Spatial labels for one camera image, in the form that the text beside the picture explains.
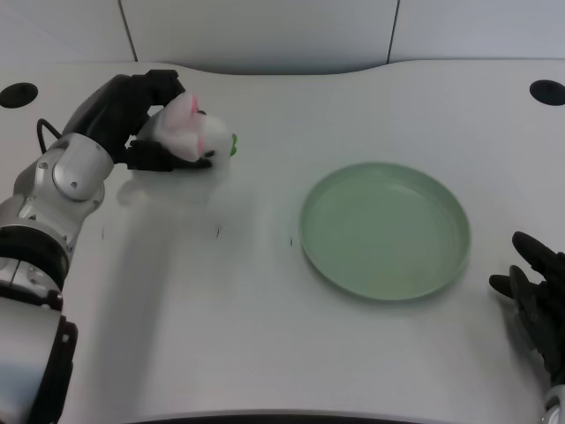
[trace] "white wall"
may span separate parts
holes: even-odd
[[[401,0],[390,61],[565,58],[565,0]]]
[[[117,0],[0,0],[0,63],[131,60]]]
[[[139,61],[228,73],[387,62],[396,0],[123,0]]]
[[[235,73],[387,62],[396,0],[123,0],[139,60]],[[390,61],[564,58],[565,0],[400,0]],[[0,0],[0,63],[132,61],[118,0]]]

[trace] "black hole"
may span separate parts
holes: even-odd
[[[559,82],[541,79],[530,86],[530,94],[538,102],[549,106],[562,106],[565,104],[565,87]]]
[[[37,97],[37,87],[29,82],[13,84],[0,93],[0,106],[8,109],[21,108]]]

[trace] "white tabletop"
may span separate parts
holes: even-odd
[[[537,422],[546,375],[488,277],[525,266],[514,231],[565,247],[565,107],[529,93],[534,80],[565,82],[565,62],[412,62],[312,77],[3,66],[0,86],[33,82],[39,96],[0,110],[0,197],[40,153],[38,118],[63,129],[106,80],[151,68],[177,69],[239,136],[238,152],[224,176],[114,169],[64,287],[79,343],[63,424],[258,409]],[[461,281],[420,301],[374,303],[307,264],[306,193],[363,161],[414,167],[456,195],[473,237]]]

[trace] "pink plush ear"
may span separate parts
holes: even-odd
[[[178,131],[188,126],[191,114],[198,110],[198,101],[190,93],[182,93],[167,105],[163,113],[163,126],[169,131]]]

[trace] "green plate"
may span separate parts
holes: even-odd
[[[302,247],[314,267],[372,299],[414,299],[463,272],[469,221],[455,196],[426,174],[391,163],[338,170],[308,195]]]

